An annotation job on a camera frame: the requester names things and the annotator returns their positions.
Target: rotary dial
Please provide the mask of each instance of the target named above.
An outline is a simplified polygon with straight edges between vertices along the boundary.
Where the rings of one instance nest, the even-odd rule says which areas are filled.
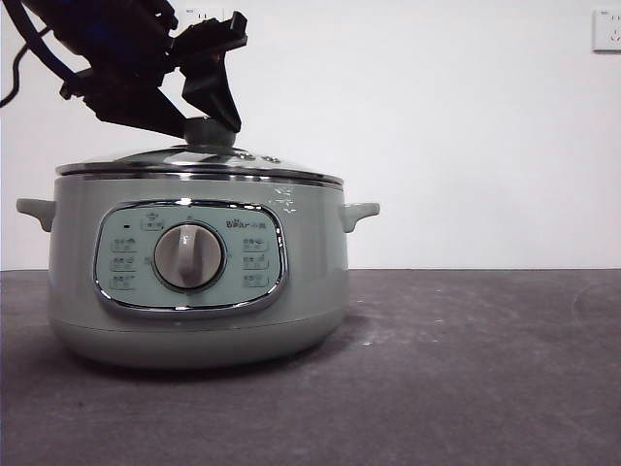
[[[217,275],[222,256],[222,246],[208,228],[187,223],[171,228],[159,239],[155,268],[176,288],[199,288]]]

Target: button label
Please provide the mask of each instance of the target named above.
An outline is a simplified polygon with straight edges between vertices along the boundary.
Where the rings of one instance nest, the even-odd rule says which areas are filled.
[[[150,217],[145,217],[141,220],[140,226],[145,231],[160,231],[164,229],[164,220],[161,218],[151,219]]]
[[[265,273],[244,275],[244,287],[264,288],[268,285],[268,276]]]
[[[113,252],[136,252],[134,238],[115,238],[112,243]]]
[[[131,290],[134,288],[134,279],[136,277],[133,275],[114,275],[110,280],[110,288],[111,289],[122,289],[122,290]]]
[[[263,238],[244,238],[244,252],[265,252],[268,243]]]
[[[270,261],[265,254],[247,254],[244,256],[244,270],[265,270]]]
[[[135,258],[133,255],[113,257],[111,262],[113,272],[136,272]]]

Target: side handle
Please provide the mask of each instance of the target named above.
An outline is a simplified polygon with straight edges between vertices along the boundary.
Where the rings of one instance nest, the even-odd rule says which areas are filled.
[[[379,204],[375,202],[366,204],[344,204],[341,208],[343,231],[345,233],[351,233],[358,221],[367,216],[376,216],[378,214]]]
[[[17,211],[27,216],[33,216],[39,220],[43,231],[50,233],[56,215],[56,203],[39,199],[17,199]]]

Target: chrome trim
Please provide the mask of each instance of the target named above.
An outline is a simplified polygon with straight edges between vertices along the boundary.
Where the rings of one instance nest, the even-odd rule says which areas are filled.
[[[225,174],[207,174],[207,173],[156,173],[156,172],[134,172],[134,173],[89,173],[64,175],[63,178],[80,178],[85,181],[98,180],[213,180],[219,182],[254,182],[254,183],[284,183],[284,184],[301,184],[305,186],[330,187],[343,191],[343,181],[341,183],[332,183],[326,181],[313,181],[304,179],[293,179],[286,177],[269,177],[263,175],[225,175]]]
[[[173,165],[170,163],[153,162],[90,162],[62,165],[56,169],[60,176],[67,175],[96,175],[96,174],[203,174],[203,175],[251,175],[254,177],[269,177],[271,179],[285,178],[292,181],[309,180],[313,182],[343,185],[343,180],[329,175],[321,175],[301,170],[261,167],[233,167],[226,164],[188,163]]]
[[[148,206],[175,206],[183,202],[184,206],[200,206],[200,207],[218,207],[226,209],[255,209],[264,212],[270,220],[274,223],[276,228],[276,235],[278,241],[278,256],[280,259],[280,269],[276,284],[272,286],[265,294],[244,301],[242,303],[229,304],[224,306],[201,306],[201,307],[147,307],[139,306],[131,303],[125,303],[123,301],[114,299],[110,296],[99,284],[97,279],[97,257],[99,253],[99,247],[101,244],[101,237],[106,220],[115,212],[125,209],[133,209],[137,207]],[[116,205],[109,210],[102,218],[99,225],[99,233],[97,235],[97,242],[95,244],[95,257],[93,258],[93,282],[95,284],[95,291],[99,298],[106,304],[112,304],[110,306],[111,311],[117,312],[123,316],[140,317],[140,318],[169,318],[169,319],[190,319],[190,318],[214,318],[222,316],[237,316],[239,314],[246,314],[251,312],[262,311],[276,301],[280,295],[284,285],[289,278],[289,263],[287,259],[286,245],[284,241],[284,233],[282,230],[282,224],[278,216],[268,207],[262,204],[248,204],[240,203],[236,201],[208,201],[208,200],[191,200],[189,203],[183,199],[177,200],[152,200],[152,201],[136,201],[136,202],[123,202]]]

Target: lid knob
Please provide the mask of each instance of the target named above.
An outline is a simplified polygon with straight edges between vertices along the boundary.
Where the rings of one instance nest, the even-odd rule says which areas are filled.
[[[235,133],[219,121],[207,116],[188,118],[183,138],[190,146],[222,146],[231,148],[235,144]]]

